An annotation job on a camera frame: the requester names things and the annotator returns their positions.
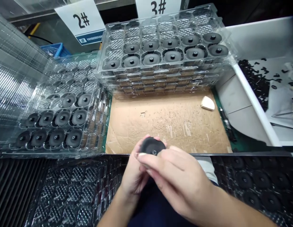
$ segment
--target brown cardboard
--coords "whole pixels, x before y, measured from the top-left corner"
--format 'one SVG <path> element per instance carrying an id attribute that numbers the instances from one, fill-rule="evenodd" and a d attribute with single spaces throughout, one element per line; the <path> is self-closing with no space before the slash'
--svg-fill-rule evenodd
<path id="1" fill-rule="evenodd" d="M 232 152 L 220 114 L 201 108 L 212 92 L 114 99 L 106 153 L 129 154 L 146 134 L 160 136 L 169 145 L 189 153 Z"/>

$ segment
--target clear plastic tray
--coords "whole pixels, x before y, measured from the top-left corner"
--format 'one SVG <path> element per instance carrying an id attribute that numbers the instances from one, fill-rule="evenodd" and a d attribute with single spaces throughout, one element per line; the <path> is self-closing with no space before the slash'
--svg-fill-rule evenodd
<path id="1" fill-rule="evenodd" d="M 93 74 L 96 56 L 68 56 L 47 67 L 47 81 L 20 114 L 4 154 L 80 158 L 104 151 L 111 96 Z"/>
<path id="2" fill-rule="evenodd" d="M 235 63 L 236 55 L 216 11 L 213 4 L 207 4 L 107 24 L 98 56 L 101 63 L 94 70 L 97 78 L 114 97 L 195 91 L 203 77 L 212 77 L 208 86 L 213 85 L 220 72 Z M 177 83 L 174 90 L 170 83 Z"/>

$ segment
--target human hand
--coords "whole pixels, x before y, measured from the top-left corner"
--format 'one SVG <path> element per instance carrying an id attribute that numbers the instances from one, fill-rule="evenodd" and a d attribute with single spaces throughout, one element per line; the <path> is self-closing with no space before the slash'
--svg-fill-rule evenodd
<path id="1" fill-rule="evenodd" d="M 193 156 L 171 146 L 157 156 L 140 153 L 137 159 L 178 214 L 198 225 L 205 212 L 211 213 L 215 186 Z"/>
<path id="2" fill-rule="evenodd" d="M 146 172 L 146 168 L 137 160 L 142 142 L 147 137 L 150 137 L 150 135 L 144 136 L 135 145 L 133 151 L 130 154 L 127 167 L 124 171 L 120 187 L 127 197 L 137 197 L 137 195 L 139 196 L 149 179 L 149 174 Z"/>

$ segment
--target sign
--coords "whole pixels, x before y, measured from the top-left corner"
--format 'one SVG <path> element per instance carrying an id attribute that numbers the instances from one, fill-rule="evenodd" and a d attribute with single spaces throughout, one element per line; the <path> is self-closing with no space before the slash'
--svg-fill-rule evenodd
<path id="1" fill-rule="evenodd" d="M 55 11 L 81 45 L 101 42 L 105 24 L 93 0 L 82 0 Z"/>
<path id="2" fill-rule="evenodd" d="M 177 13 L 181 0 L 136 0 L 136 8 L 140 19 Z"/>

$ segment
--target blue crate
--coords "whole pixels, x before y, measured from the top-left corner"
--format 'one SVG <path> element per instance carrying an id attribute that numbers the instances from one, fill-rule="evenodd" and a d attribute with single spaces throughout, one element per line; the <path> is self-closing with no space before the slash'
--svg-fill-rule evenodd
<path id="1" fill-rule="evenodd" d="M 50 44 L 41 46 L 40 48 L 43 49 L 46 53 L 51 53 L 54 58 L 71 55 L 71 53 L 63 46 L 63 43 Z"/>

